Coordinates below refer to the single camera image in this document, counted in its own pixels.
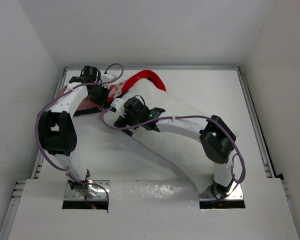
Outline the white pillow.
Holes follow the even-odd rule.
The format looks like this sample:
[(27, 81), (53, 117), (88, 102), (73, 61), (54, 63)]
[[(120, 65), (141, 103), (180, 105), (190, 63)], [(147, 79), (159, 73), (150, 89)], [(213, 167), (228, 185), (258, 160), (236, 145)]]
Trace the white pillow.
[[(157, 89), (147, 79), (139, 80), (132, 89), (117, 98), (126, 101), (132, 97), (137, 97), (149, 109), (165, 109), (175, 116), (211, 117), (206, 116), (166, 91)], [(118, 119), (119, 114), (111, 110), (111, 103), (108, 104), (102, 114), (102, 121), (113, 129), (119, 129), (114, 127), (114, 122)], [(132, 132), (133, 134), (128, 136), (140, 141), (147, 148), (180, 168), (194, 183), (199, 193), (203, 193), (213, 184), (215, 176), (214, 163), (207, 158), (200, 142), (174, 133), (148, 131), (143, 127), (133, 129)]]

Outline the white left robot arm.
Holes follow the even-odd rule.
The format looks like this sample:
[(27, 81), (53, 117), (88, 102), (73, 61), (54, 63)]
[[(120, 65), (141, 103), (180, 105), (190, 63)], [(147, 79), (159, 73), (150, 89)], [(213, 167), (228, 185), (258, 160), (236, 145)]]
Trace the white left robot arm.
[(96, 67), (84, 66), (79, 76), (68, 81), (64, 93), (42, 108), (35, 122), (35, 140), (41, 154), (51, 166), (66, 174), (70, 188), (85, 200), (94, 199), (100, 190), (107, 191), (93, 182), (79, 158), (71, 157), (78, 140), (73, 116), (86, 98), (104, 106), (111, 83), (117, 80), (118, 76), (107, 70), (101, 72)]

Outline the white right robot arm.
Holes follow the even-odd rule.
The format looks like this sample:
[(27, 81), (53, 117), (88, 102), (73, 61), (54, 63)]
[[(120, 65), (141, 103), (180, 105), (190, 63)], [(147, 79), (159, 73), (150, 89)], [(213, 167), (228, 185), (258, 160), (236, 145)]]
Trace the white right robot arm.
[(213, 193), (221, 198), (228, 195), (234, 182), (230, 156), (235, 149), (236, 136), (217, 115), (176, 116), (163, 108), (149, 109), (137, 97), (116, 98), (111, 111), (119, 115), (114, 126), (132, 136), (139, 127), (147, 131), (170, 133), (198, 141), (206, 157), (213, 162)]

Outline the red patterned pillowcase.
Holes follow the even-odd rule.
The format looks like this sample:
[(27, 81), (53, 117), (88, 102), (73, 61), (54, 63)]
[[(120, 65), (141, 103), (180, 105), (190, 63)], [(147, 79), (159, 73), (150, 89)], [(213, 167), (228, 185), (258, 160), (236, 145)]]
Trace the red patterned pillowcase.
[[(146, 79), (150, 81), (157, 89), (166, 91), (164, 83), (155, 72), (151, 70), (142, 70), (137, 72), (127, 80), (111, 84), (105, 103), (110, 104), (115, 98), (120, 98), (128, 90), (132, 89), (132, 87), (141, 79)], [(101, 112), (102, 110), (103, 107), (101, 105), (93, 103), (89, 96), (87, 96), (74, 112), (73, 116), (76, 117), (81, 115), (95, 114)]]

